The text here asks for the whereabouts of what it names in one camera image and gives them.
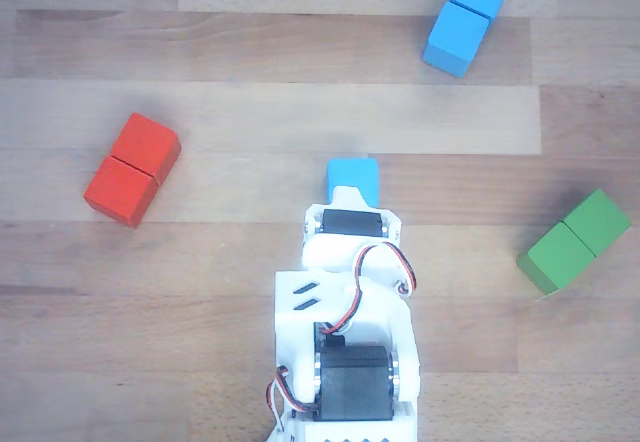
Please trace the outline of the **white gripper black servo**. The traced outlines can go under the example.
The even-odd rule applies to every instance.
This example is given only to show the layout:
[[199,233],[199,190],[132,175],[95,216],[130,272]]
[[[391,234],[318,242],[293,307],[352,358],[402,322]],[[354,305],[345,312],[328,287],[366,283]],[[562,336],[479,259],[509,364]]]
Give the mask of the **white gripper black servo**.
[[312,205],[305,213],[301,265],[347,270],[365,245],[401,240],[401,221],[389,210],[372,209],[357,187],[336,186],[331,205]]

